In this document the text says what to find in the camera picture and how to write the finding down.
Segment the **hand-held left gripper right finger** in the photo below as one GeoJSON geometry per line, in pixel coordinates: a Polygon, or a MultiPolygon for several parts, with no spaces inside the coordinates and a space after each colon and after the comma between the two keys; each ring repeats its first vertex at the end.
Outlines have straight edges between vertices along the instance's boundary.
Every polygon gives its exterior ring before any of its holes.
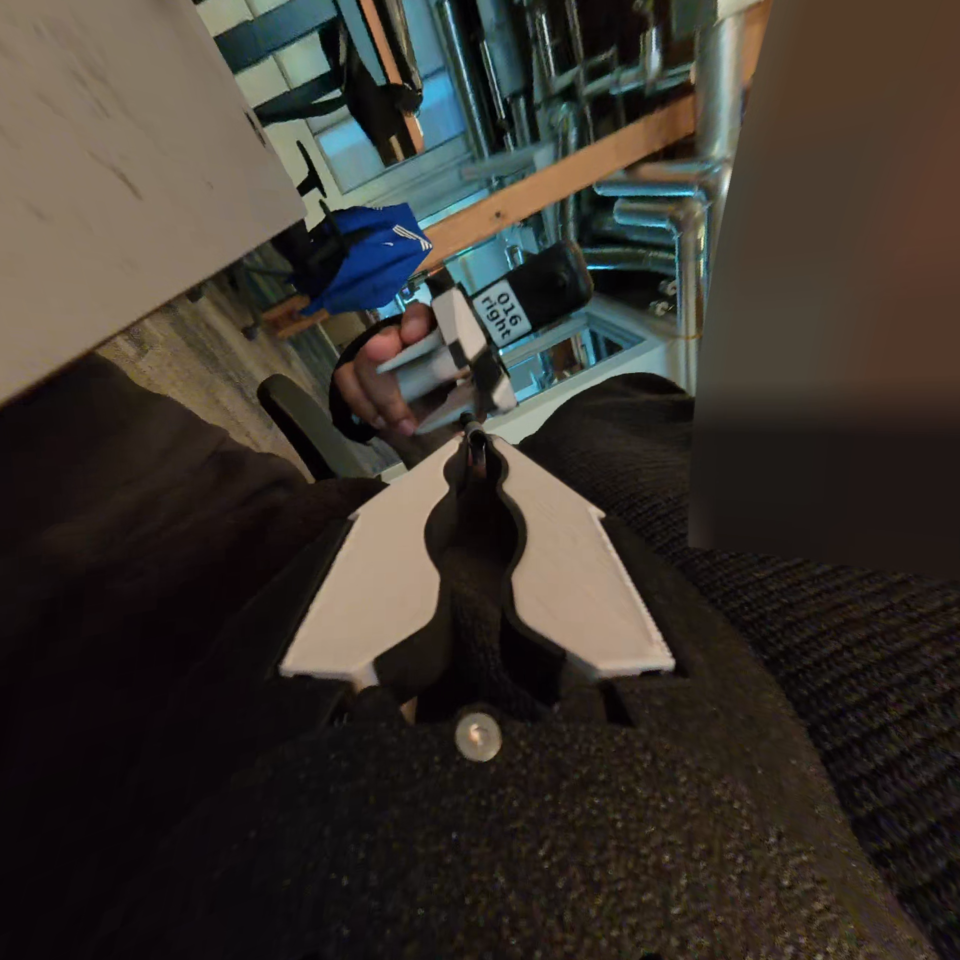
{"type": "Polygon", "coordinates": [[[604,528],[605,512],[503,438],[498,493],[521,534],[510,611],[593,682],[672,674],[676,660],[604,528]]]}

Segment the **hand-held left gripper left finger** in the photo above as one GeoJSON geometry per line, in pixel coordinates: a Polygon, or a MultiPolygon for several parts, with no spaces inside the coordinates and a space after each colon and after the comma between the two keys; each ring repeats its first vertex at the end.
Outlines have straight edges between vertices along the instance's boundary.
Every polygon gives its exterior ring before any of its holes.
{"type": "Polygon", "coordinates": [[[455,499],[455,437],[349,518],[342,544],[280,664],[286,677],[353,687],[431,687],[450,660],[450,617],[426,535],[455,499]]]}

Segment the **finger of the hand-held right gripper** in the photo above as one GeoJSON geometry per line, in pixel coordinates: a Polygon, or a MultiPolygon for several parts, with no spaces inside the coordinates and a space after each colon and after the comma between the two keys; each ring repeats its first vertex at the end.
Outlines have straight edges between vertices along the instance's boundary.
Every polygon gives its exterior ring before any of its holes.
{"type": "Polygon", "coordinates": [[[474,386],[484,415],[502,415],[518,404],[510,376],[483,322],[459,287],[434,297],[432,309],[440,339],[430,359],[436,388],[448,395],[456,386],[474,386]]]}
{"type": "Polygon", "coordinates": [[[449,427],[457,429],[463,417],[468,423],[484,422],[481,394],[474,386],[456,386],[450,390],[445,399],[419,421],[414,436],[427,436],[449,427]]]}

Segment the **black toy pin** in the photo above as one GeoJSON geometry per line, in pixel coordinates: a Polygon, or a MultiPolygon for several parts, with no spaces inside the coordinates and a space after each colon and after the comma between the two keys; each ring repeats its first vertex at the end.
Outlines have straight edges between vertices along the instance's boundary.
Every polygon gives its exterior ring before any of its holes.
{"type": "Polygon", "coordinates": [[[466,448],[466,463],[471,476],[478,480],[487,478],[488,438],[479,414],[464,412],[460,417],[462,438],[466,448]]]}

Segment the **person's right hand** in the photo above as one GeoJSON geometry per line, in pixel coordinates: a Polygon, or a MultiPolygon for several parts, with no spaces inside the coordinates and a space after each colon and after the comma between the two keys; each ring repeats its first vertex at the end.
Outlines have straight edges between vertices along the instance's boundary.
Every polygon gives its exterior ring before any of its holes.
{"type": "Polygon", "coordinates": [[[424,341],[435,327],[432,308],[414,302],[399,318],[389,319],[333,374],[332,382],[349,413],[384,439],[414,437],[421,417],[403,399],[395,373],[380,368],[424,341]]]}

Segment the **wooden beam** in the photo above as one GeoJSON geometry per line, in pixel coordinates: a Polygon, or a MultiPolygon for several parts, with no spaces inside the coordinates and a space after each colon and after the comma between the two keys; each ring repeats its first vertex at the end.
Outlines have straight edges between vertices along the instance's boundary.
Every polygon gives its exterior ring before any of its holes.
{"type": "Polygon", "coordinates": [[[694,130],[695,96],[690,93],[429,226],[432,248],[417,270],[436,271],[462,251],[644,161],[694,130]]]}

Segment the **blue jacket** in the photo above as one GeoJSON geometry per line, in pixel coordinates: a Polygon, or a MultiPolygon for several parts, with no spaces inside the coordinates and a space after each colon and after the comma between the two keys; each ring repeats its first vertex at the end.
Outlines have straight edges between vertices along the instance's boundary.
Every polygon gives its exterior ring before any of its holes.
{"type": "Polygon", "coordinates": [[[308,314],[388,306],[433,251],[406,203],[321,209],[313,227],[299,222],[272,241],[308,314]]]}

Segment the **metal ceiling ducts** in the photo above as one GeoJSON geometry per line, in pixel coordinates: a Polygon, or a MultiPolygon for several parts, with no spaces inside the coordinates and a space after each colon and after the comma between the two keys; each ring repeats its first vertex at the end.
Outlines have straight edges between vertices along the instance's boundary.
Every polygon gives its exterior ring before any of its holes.
{"type": "Polygon", "coordinates": [[[656,71],[650,56],[583,89],[586,101],[632,90],[656,95],[674,79],[679,86],[690,86],[695,96],[690,136],[591,186],[597,195],[615,199],[613,218],[619,226],[658,231],[673,239],[678,339],[690,343],[702,335],[745,99],[771,3],[715,2],[714,7],[713,18],[695,32],[694,59],[686,71],[656,71]]]}

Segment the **black bag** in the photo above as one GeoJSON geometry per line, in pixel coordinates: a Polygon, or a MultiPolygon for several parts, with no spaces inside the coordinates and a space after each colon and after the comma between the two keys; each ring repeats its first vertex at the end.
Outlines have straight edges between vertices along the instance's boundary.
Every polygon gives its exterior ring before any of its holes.
{"type": "Polygon", "coordinates": [[[425,152],[426,139],[416,115],[422,97],[402,83],[378,85],[353,43],[344,56],[342,93],[347,110],[384,166],[425,152]]]}

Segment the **person's leg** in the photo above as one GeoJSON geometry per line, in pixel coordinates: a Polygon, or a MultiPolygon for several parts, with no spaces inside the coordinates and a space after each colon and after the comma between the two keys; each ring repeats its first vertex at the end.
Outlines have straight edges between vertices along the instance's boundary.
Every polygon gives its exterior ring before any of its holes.
{"type": "Polygon", "coordinates": [[[377,479],[309,482],[91,353],[2,408],[2,958],[87,958],[191,791],[151,756],[225,625],[377,479]]]}

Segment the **wood-edged desk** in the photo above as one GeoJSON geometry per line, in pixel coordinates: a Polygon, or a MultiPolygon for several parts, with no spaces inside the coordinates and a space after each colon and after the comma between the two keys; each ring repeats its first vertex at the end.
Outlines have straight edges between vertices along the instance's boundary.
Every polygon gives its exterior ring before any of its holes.
{"type": "Polygon", "coordinates": [[[346,103],[342,90],[344,60],[352,43],[378,86],[404,85],[421,97],[415,114],[418,116],[424,99],[424,82],[402,2],[338,1],[334,5],[335,25],[321,30],[320,45],[343,102],[346,103]]]}

